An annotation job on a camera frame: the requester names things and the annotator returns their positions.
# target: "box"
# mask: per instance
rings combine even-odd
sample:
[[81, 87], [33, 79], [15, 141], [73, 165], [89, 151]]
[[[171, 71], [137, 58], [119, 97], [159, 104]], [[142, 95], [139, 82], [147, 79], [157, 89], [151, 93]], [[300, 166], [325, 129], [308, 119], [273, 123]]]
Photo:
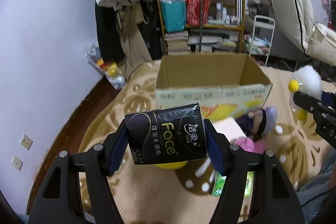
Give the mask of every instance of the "box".
[[239, 117], [262, 107], [272, 83], [247, 54], [164, 56], [155, 95], [160, 108], [199, 102], [203, 118]]

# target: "bottle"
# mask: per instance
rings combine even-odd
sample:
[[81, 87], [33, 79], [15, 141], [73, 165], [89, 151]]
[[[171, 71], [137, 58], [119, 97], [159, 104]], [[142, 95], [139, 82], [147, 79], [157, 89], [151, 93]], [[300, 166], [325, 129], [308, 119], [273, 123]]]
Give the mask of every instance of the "bottle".
[[230, 24], [230, 16], [229, 15], [226, 16], [225, 24], [227, 24], [227, 25]]
[[226, 16], [227, 16], [227, 11], [226, 11], [226, 7], [222, 8], [222, 20], [226, 20]]
[[216, 19], [221, 20], [222, 19], [222, 6], [218, 2], [216, 3], [216, 9], [217, 9]]

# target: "wall socket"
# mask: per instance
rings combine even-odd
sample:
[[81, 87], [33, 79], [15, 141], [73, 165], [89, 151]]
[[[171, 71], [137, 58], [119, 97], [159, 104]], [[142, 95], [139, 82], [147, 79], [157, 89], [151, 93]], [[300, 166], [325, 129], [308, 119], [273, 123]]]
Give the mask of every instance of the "wall socket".
[[18, 169], [20, 171], [21, 167], [22, 167], [22, 164], [23, 164], [22, 160], [20, 160], [19, 158], [15, 157], [15, 156], [13, 157], [13, 159], [12, 159], [12, 165], [16, 169]]
[[27, 135], [23, 135], [20, 141], [20, 144], [27, 150], [29, 150], [29, 148], [32, 146], [32, 143], [33, 141]]

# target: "yellow ball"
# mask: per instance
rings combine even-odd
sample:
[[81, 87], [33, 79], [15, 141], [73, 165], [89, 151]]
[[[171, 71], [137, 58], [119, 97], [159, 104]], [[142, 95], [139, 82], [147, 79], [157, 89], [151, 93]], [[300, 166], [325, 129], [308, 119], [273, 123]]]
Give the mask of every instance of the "yellow ball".
[[290, 92], [297, 92], [299, 90], [299, 84], [296, 80], [292, 80], [288, 83], [288, 90]]
[[307, 120], [307, 111], [304, 109], [301, 109], [297, 114], [297, 119], [299, 121], [306, 121]]
[[172, 162], [170, 164], [154, 164], [163, 169], [180, 169], [187, 164], [188, 161]]

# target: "white fluffy toy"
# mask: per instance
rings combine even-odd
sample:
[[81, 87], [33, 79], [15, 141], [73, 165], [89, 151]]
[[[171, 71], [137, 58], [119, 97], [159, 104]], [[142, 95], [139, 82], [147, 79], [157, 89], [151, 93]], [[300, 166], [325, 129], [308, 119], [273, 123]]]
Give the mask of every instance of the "white fluffy toy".
[[297, 91], [308, 94], [321, 100], [322, 82], [321, 76], [312, 66], [304, 66], [295, 71], [292, 80], [288, 83], [288, 89], [292, 93], [290, 96], [290, 105], [294, 111], [298, 111], [297, 118], [300, 121], [307, 120], [307, 111], [294, 104], [293, 94]]

